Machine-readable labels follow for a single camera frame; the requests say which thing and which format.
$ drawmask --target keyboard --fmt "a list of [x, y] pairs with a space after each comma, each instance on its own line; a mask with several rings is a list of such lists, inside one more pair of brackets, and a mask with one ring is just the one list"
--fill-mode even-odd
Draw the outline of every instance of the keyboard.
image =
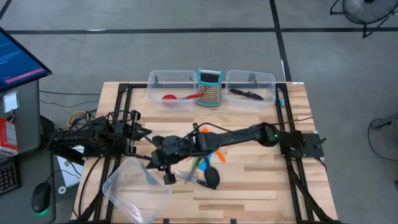
[[0, 163], [0, 195], [19, 188], [14, 158]]

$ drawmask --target wooden tabletop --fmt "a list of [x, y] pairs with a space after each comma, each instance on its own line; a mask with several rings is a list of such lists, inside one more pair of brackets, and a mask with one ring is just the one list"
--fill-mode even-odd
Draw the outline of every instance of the wooden tabletop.
[[[106, 115], [114, 110], [119, 84], [119, 82], [104, 83], [97, 116]], [[294, 119], [311, 117], [304, 85], [287, 83], [287, 87]], [[270, 106], [263, 113], [249, 113], [229, 110], [225, 102], [216, 108], [194, 105], [194, 110], [190, 113], [163, 113], [147, 100], [145, 88], [133, 89], [130, 105], [130, 110], [141, 113], [139, 123], [153, 130], [154, 134], [163, 136], [173, 134], [184, 136], [192, 130], [192, 123], [211, 122], [234, 130], [260, 122], [278, 122], [275, 106]], [[282, 108], [282, 110], [284, 119], [287, 121], [285, 109]], [[312, 133], [315, 130], [312, 119], [295, 122], [295, 127], [303, 133]], [[215, 133], [222, 132], [212, 127], [207, 128]], [[137, 142], [136, 146], [139, 154], [149, 154], [154, 150], [146, 141]], [[238, 223], [295, 223], [289, 178], [285, 160], [280, 155], [279, 145], [263, 147], [251, 141], [222, 147], [220, 151], [224, 154], [226, 163], [222, 163], [216, 155], [210, 161], [220, 173], [221, 182], [217, 189], [206, 189], [191, 182], [184, 184], [184, 180], [177, 177], [177, 183], [170, 185], [173, 190], [171, 202], [154, 222], [161, 223], [164, 218], [169, 218], [171, 223], [229, 223], [231, 219], [237, 219]], [[95, 160], [91, 158], [85, 161], [75, 200], [75, 210], [78, 209], [83, 180], [86, 179]], [[337, 219], [325, 168], [312, 158], [304, 158], [303, 163], [310, 193], [327, 215]], [[182, 161], [173, 165], [172, 169], [189, 172], [191, 165], [191, 161]], [[98, 192], [102, 170], [103, 159], [90, 175], [83, 194], [82, 211]], [[204, 180], [203, 172], [199, 169], [195, 176]], [[301, 193], [298, 194], [302, 216], [306, 218], [303, 197]], [[102, 204], [101, 219], [105, 218], [107, 203], [108, 200], [104, 200]], [[113, 209], [112, 222], [132, 223], [117, 207]]]

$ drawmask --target clear plastic container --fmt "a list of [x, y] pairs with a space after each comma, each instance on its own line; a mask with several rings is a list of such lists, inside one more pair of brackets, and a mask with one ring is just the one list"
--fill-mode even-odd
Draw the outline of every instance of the clear plastic container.
[[[230, 92], [230, 88], [252, 92], [263, 98], [257, 100]], [[231, 110], [260, 113], [275, 103], [275, 77], [268, 73], [230, 70], [226, 74], [224, 97]]]
[[[148, 77], [147, 98], [160, 110], [192, 110], [195, 99], [180, 100], [197, 92], [198, 76], [194, 71], [152, 71]], [[163, 100], [174, 95], [177, 100]]]
[[172, 198], [171, 188], [133, 157], [121, 164], [102, 191], [136, 224], [151, 223]]

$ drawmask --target fan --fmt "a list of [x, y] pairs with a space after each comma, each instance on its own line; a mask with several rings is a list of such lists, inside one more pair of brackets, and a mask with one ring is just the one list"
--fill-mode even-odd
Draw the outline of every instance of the fan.
[[379, 22], [377, 30], [384, 22], [395, 14], [398, 0], [342, 0], [343, 12], [333, 12], [336, 2], [330, 8], [330, 14], [344, 14], [348, 20], [363, 25], [363, 38], [371, 35], [367, 33], [368, 24]]

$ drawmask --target concrete floor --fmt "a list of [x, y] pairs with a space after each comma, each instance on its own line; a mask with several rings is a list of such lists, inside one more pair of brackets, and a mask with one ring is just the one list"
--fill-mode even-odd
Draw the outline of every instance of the concrete floor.
[[[277, 0], [281, 28], [360, 27], [329, 16], [334, 0]], [[0, 7], [6, 0], [0, 0]], [[18, 0], [0, 26], [6, 30], [164, 29], [273, 27], [268, 0], [133, 1]], [[398, 27], [398, 16], [383, 25]], [[283, 33], [293, 81], [305, 82], [315, 124], [327, 137], [324, 150], [339, 219], [345, 223], [396, 223], [398, 162], [376, 157], [366, 131], [370, 120], [398, 109], [398, 32]], [[275, 32], [196, 34], [14, 35], [53, 71], [40, 81], [49, 91], [99, 93], [105, 81], [146, 81], [151, 70], [214, 67], [267, 72], [283, 81]], [[41, 95], [74, 105], [95, 96]], [[41, 113], [64, 126], [76, 110], [41, 105]], [[371, 133], [375, 150], [398, 159], [397, 131]], [[71, 214], [73, 193], [58, 199], [58, 219]]]

